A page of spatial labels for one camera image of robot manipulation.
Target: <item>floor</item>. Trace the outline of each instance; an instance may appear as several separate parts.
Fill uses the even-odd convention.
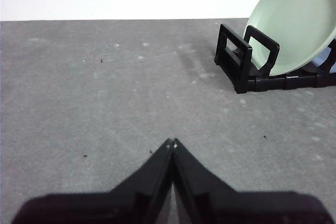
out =
[[[213,58],[220,24],[246,22],[2,22],[2,223],[109,191],[168,137],[236,190],[313,194],[336,218],[336,88],[236,94]]]

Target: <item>plastic dish rack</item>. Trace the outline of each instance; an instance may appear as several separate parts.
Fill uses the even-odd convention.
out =
[[[251,37],[270,50],[267,62],[259,70],[251,61],[253,49],[248,44]],[[227,47],[228,39],[237,47],[236,50],[232,51]],[[336,39],[330,43],[329,47],[331,48],[330,54],[319,67],[310,62],[290,73],[270,76],[269,73],[277,60],[280,45],[253,26],[247,27],[245,37],[242,39],[228,26],[221,24],[215,63],[230,78],[237,93],[307,87],[322,88],[336,86],[336,73],[330,73],[330,69],[336,62]]]

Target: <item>dish rack base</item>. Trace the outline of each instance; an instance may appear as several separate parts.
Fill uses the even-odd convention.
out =
[[[267,62],[259,70],[251,61],[253,49],[248,44],[251,37],[270,51]],[[229,49],[227,40],[230,40],[237,49]],[[246,28],[244,39],[242,39],[228,26],[221,24],[215,63],[230,78],[237,93],[307,87],[323,88],[336,86],[336,73],[330,73],[330,69],[336,62],[335,39],[330,43],[329,48],[331,48],[331,51],[328,58],[319,67],[310,62],[290,73],[270,76],[270,71],[279,54],[280,45],[253,26]]]

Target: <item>plate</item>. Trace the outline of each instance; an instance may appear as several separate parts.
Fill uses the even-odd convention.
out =
[[[280,44],[270,75],[288,73],[311,62],[336,37],[336,0],[260,0],[248,25]],[[269,50],[253,38],[249,44],[260,69]]]

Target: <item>green plate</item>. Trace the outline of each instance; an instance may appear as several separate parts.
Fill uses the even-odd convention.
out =
[[[336,37],[336,0],[260,0],[247,25],[280,44],[270,75],[288,73],[309,63]],[[260,69],[269,50],[253,38],[249,44]]]

